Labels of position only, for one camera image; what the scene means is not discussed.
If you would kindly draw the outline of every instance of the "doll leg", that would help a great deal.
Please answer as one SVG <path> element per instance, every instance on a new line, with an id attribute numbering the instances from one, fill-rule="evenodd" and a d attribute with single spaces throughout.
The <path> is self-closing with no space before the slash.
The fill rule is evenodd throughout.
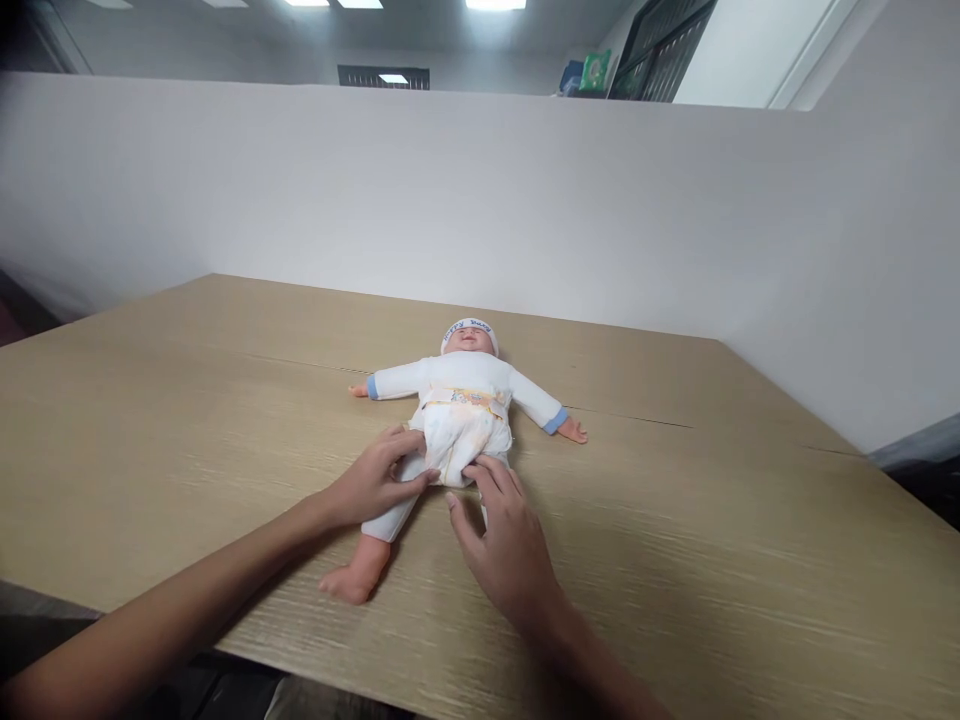
<path id="1" fill-rule="evenodd" d="M 397 468 L 397 479 L 409 482 L 423 472 L 423 456 L 407 455 Z M 380 575 L 390 560 L 391 543 L 397 539 L 416 498 L 390 508 L 380 517 L 365 522 L 360 527 L 360 541 L 353 551 L 349 565 L 332 570 L 320 580 L 321 592 L 351 605 L 362 605 L 380 582 Z"/>

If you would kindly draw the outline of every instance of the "doll arm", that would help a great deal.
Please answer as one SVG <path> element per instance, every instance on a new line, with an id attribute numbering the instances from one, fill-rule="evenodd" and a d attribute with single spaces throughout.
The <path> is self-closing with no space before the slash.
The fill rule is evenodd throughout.
<path id="1" fill-rule="evenodd" d="M 560 401 L 516 370 L 510 373 L 510 390 L 521 409 L 548 435 L 559 432 L 580 444 L 587 441 L 580 423 L 567 414 Z"/>
<path id="2" fill-rule="evenodd" d="M 369 397 L 371 400 L 394 400 L 416 395 L 423 384 L 423 361 L 401 365 L 386 370 L 378 370 L 367 378 L 367 384 L 355 385 L 350 392 L 356 397 Z"/>

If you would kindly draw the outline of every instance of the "diaper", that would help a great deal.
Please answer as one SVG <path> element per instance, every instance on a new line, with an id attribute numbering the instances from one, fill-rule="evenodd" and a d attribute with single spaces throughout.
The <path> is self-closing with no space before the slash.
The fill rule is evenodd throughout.
<path id="1" fill-rule="evenodd" d="M 426 464 L 440 471 L 440 485 L 465 487 L 461 474 L 479 455 L 506 456 L 513 444 L 503 405 L 495 396 L 468 388 L 439 388 L 423 406 Z"/>

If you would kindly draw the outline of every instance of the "white knit hat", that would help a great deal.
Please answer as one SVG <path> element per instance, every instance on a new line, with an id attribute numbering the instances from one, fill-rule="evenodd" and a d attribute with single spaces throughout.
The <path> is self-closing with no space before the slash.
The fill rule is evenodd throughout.
<path id="1" fill-rule="evenodd" d="M 490 336 L 490 341 L 493 343 L 493 354 L 497 357 L 500 357 L 500 344 L 497 342 L 497 334 L 493 331 L 493 328 L 487 325 L 483 320 L 477 320 L 476 318 L 464 318 L 463 320 L 458 320 L 450 326 L 450 329 L 447 330 L 447 334 L 443 336 L 443 342 L 440 343 L 441 355 L 443 355 L 443 351 L 446 349 L 447 343 L 450 342 L 450 338 L 453 337 L 453 334 L 457 330 L 465 327 L 477 328 L 486 332 L 487 335 Z"/>

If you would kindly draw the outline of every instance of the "ceiling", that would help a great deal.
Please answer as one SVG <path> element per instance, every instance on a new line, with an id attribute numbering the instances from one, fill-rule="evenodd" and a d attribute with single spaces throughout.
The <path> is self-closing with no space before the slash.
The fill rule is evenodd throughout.
<path id="1" fill-rule="evenodd" d="M 563 53 L 594 47 L 631 0 L 527 0 L 522 11 L 467 10 L 464 0 L 381 0 L 383 10 L 294 8 L 283 0 L 246 0 L 249 8 L 215 9 L 202 0 L 129 0 L 131 10 L 106 10 L 86 0 L 52 0 L 72 21 L 104 29 L 182 20 L 273 43 L 409 51 Z"/>

